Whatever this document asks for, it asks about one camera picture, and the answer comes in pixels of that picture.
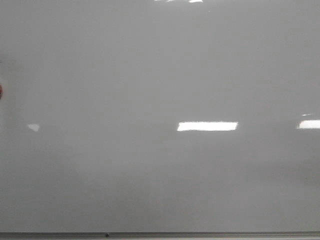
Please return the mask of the red and white marker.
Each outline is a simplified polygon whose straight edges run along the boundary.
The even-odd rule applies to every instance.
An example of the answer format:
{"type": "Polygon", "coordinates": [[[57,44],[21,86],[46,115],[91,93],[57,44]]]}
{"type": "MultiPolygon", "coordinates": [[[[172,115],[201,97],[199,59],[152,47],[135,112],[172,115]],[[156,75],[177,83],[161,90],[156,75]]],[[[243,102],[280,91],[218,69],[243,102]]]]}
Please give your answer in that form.
{"type": "Polygon", "coordinates": [[[2,85],[0,84],[0,99],[2,98],[2,94],[3,94],[3,88],[2,88],[2,85]]]}

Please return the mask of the white glossy whiteboard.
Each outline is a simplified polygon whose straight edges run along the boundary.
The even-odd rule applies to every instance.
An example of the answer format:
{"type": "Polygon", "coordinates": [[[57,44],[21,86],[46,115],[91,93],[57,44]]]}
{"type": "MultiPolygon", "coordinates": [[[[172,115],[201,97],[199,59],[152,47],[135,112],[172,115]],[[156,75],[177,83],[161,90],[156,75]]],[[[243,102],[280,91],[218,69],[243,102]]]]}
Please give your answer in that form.
{"type": "Polygon", "coordinates": [[[3,0],[2,232],[320,229],[317,0],[3,0]]]}

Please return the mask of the grey aluminium whiteboard frame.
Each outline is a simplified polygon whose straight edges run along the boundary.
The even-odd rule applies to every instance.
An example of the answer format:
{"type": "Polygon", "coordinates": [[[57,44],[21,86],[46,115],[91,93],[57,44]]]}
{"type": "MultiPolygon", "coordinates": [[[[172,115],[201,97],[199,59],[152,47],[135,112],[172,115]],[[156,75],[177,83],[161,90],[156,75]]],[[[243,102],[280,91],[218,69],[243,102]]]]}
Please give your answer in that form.
{"type": "Polygon", "coordinates": [[[320,238],[319,231],[254,232],[1,232],[1,239],[308,239],[320,238]]]}

